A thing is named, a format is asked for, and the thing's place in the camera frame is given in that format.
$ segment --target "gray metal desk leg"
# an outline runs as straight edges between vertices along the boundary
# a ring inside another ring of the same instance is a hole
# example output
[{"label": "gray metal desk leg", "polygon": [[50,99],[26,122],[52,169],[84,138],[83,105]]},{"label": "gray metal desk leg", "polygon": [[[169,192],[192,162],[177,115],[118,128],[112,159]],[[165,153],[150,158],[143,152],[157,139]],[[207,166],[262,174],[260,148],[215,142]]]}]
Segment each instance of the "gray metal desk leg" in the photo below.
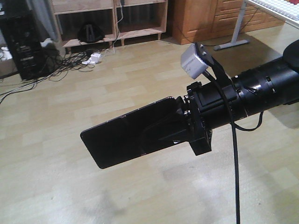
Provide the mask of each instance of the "gray metal desk leg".
[{"label": "gray metal desk leg", "polygon": [[232,37],[232,41],[230,43],[217,45],[217,46],[214,47],[214,50],[221,50],[221,49],[224,49],[224,48],[230,48],[230,47],[233,47],[233,46],[249,43],[249,40],[237,41],[237,38],[238,38],[238,35],[239,35],[239,32],[240,32],[240,28],[241,28],[241,24],[242,24],[242,20],[243,20],[243,16],[245,14],[245,10],[246,10],[246,0],[243,0],[242,6],[240,8],[239,15],[238,15],[237,23],[235,24],[235,30],[234,30],[234,34],[233,34],[233,37]]}]

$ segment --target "wooden shelf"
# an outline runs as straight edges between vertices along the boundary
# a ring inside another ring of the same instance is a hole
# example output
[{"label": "wooden shelf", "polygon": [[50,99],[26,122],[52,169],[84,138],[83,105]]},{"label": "wooden shelf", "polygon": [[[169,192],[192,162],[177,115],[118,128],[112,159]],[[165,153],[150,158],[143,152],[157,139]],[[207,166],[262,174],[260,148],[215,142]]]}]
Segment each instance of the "wooden shelf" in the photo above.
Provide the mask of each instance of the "wooden shelf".
[{"label": "wooden shelf", "polygon": [[165,31],[161,27],[133,30],[133,31],[128,31],[128,32],[122,32],[120,34],[119,39],[127,39],[127,38],[146,36],[146,35],[152,35],[152,34],[161,34],[164,32]]},{"label": "wooden shelf", "polygon": [[[112,42],[112,41],[115,41],[115,39],[116,39],[115,35],[110,34],[110,35],[105,35],[105,38],[103,40],[95,42],[95,43]],[[80,42],[78,39],[71,39],[71,40],[62,42],[62,45],[64,48],[70,48],[70,47],[87,45],[87,44],[89,44],[89,43]]]},{"label": "wooden shelf", "polygon": [[54,14],[112,9],[114,0],[52,0]]},{"label": "wooden shelf", "polygon": [[[148,4],[155,4],[155,3],[164,3],[166,0],[125,0],[124,7],[129,6],[140,6],[140,5],[148,5]],[[121,7],[120,2],[116,1],[116,7]]]},{"label": "wooden shelf", "polygon": [[125,0],[124,19],[118,24],[121,16],[119,0],[50,1],[64,48],[89,44],[77,39],[84,21],[96,23],[106,34],[103,40],[96,43],[115,41],[117,27],[121,31],[118,39],[122,45],[128,38],[158,34],[160,39],[161,33],[166,32],[168,0]]}]

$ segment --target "drawer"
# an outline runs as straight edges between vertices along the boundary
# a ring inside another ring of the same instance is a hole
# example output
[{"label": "drawer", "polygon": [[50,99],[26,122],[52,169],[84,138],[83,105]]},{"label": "drawer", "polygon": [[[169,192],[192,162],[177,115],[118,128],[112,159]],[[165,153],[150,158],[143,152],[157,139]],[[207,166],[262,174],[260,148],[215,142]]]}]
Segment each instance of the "drawer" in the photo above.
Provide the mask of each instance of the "drawer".
[{"label": "drawer", "polygon": [[[266,13],[258,10],[255,14],[255,10],[246,11],[243,17],[241,28],[246,24],[247,26],[256,25],[265,21]],[[219,32],[223,30],[233,30],[237,22],[238,13],[232,13],[227,15],[218,15],[214,18],[212,32]]]},{"label": "drawer", "polygon": [[[120,0],[115,0],[116,5],[120,6]],[[153,4],[153,3],[160,3],[166,2],[166,0],[125,0],[125,6],[138,6],[138,5],[145,5],[145,4]]]},{"label": "drawer", "polygon": [[[240,11],[242,2],[242,0],[218,0],[215,15],[238,13]],[[246,10],[252,9],[254,9],[254,7],[247,4]]]},{"label": "drawer", "polygon": [[55,13],[113,8],[113,0],[52,0]]}]

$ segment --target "desk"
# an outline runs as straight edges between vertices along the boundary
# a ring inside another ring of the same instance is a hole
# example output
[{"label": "desk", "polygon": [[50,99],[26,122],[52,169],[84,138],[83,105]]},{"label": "desk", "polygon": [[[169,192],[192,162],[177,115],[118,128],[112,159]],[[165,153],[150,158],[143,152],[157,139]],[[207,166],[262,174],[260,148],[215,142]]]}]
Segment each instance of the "desk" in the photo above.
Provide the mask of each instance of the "desk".
[{"label": "desk", "polygon": [[230,43],[225,43],[225,44],[221,44],[221,45],[217,45],[214,47],[214,50],[221,50],[221,49],[225,49],[225,48],[230,48],[230,47],[233,47],[233,46],[237,46],[237,45],[242,45],[242,44],[246,44],[246,43],[249,43],[249,40],[240,40],[240,41],[237,41],[237,38],[238,38],[238,35],[239,35],[239,32],[240,32],[240,28],[241,28],[241,23],[242,23],[242,20],[243,20],[243,16],[245,14],[245,9],[246,9],[246,5],[247,3],[250,3],[254,6],[257,6],[258,8],[260,8],[261,10],[275,16],[275,17],[278,17],[279,19],[282,19],[284,20],[285,22],[289,23],[290,25],[296,27],[296,28],[299,28],[299,20],[294,20],[294,19],[291,19],[281,13],[278,13],[268,7],[265,7],[255,1],[252,1],[252,0],[243,0],[243,3],[242,3],[242,6],[240,8],[240,12],[239,12],[239,15],[238,15],[238,19],[237,19],[237,22],[236,22],[236,25],[235,25],[235,29],[234,29],[234,33],[233,33],[233,37],[232,37],[232,40]]}]

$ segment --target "laminate floor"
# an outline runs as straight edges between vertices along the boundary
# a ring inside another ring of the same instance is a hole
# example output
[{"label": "laminate floor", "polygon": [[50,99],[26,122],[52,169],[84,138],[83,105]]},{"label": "laminate floor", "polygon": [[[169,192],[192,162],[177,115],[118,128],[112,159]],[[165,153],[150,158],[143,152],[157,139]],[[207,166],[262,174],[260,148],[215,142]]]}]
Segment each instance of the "laminate floor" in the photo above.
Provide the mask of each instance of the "laminate floor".
[{"label": "laminate floor", "polygon": [[[285,24],[242,37],[251,43],[209,48],[230,76],[278,57],[299,30]],[[92,72],[71,71],[60,82],[8,96],[0,105],[0,223],[235,223],[229,125],[214,130],[207,154],[195,156],[182,143],[107,169],[96,166],[79,137],[156,100],[185,95],[193,82],[180,68],[187,47],[171,40],[119,47]],[[1,92],[19,81],[4,80]],[[237,132],[242,223],[299,223],[298,117],[298,103],[278,106],[256,131]],[[238,124],[253,127],[257,120]]]}]

